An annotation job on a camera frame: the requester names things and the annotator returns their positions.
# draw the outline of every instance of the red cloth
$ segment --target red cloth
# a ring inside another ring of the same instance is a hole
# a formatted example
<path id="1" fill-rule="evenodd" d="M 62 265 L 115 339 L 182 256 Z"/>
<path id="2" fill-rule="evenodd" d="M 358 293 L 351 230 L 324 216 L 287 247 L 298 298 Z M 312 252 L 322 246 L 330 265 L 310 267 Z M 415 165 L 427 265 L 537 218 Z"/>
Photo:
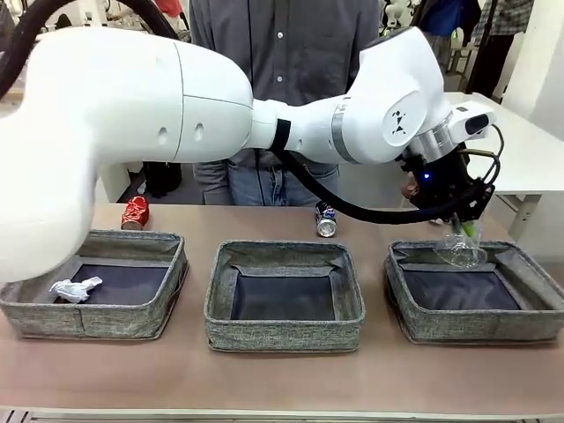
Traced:
<path id="1" fill-rule="evenodd" d="M 182 13 L 180 0 L 155 0 L 159 10 L 171 18 L 176 18 Z"/>

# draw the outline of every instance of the soda can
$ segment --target soda can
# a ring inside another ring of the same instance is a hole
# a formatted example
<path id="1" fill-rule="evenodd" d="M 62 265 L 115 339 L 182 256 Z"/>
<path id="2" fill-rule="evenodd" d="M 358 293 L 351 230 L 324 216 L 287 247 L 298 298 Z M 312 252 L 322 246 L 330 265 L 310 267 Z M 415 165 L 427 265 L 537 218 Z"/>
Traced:
<path id="1" fill-rule="evenodd" d="M 125 206 L 122 215 L 122 229 L 142 231 L 149 220 L 149 203 L 144 197 L 133 197 Z"/>
<path id="2" fill-rule="evenodd" d="M 337 231 L 337 219 L 335 219 L 335 209 L 324 201 L 315 205 L 315 222 L 317 234 L 323 238 L 330 238 Z"/>

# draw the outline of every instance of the person's hand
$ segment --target person's hand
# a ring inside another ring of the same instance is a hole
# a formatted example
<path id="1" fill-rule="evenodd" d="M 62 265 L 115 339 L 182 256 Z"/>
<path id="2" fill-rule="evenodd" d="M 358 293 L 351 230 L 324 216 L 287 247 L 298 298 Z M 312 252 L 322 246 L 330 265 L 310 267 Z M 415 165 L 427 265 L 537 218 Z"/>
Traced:
<path id="1" fill-rule="evenodd" d="M 408 200 L 411 200 L 419 193 L 419 185 L 411 172 L 407 174 L 407 181 L 402 186 L 401 191 L 402 195 Z"/>

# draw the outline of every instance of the shirt sleeve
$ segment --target shirt sleeve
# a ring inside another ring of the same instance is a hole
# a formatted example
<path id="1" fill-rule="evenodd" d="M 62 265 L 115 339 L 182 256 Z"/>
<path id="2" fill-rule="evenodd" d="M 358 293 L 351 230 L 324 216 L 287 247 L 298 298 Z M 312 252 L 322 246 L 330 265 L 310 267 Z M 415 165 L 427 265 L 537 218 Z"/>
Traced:
<path id="1" fill-rule="evenodd" d="M 204 195 L 204 204 L 231 205 L 233 199 L 229 191 L 226 162 L 212 161 L 209 163 L 195 163 L 194 178 Z"/>
<path id="2" fill-rule="evenodd" d="M 348 87 L 353 84 L 359 73 L 359 53 L 378 38 L 381 19 L 380 0 L 360 0 L 360 11 L 357 17 L 356 33 L 352 44 L 351 66 L 349 67 Z"/>
<path id="3" fill-rule="evenodd" d="M 190 1 L 189 23 L 192 43 L 209 50 L 215 50 L 209 0 Z"/>

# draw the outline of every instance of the blue jeans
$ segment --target blue jeans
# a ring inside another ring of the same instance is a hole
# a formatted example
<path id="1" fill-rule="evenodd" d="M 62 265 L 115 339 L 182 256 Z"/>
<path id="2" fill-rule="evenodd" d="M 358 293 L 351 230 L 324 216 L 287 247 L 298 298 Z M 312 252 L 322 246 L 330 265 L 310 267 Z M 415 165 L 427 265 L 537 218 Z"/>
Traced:
<path id="1" fill-rule="evenodd" d="M 273 167 L 259 169 L 258 174 L 261 178 L 260 184 L 255 168 L 240 167 L 227 162 L 229 189 L 235 205 L 307 206 L 315 205 L 319 201 L 319 198 L 304 188 L 288 170 Z M 324 174 L 311 174 L 325 188 L 337 193 L 338 167 Z"/>

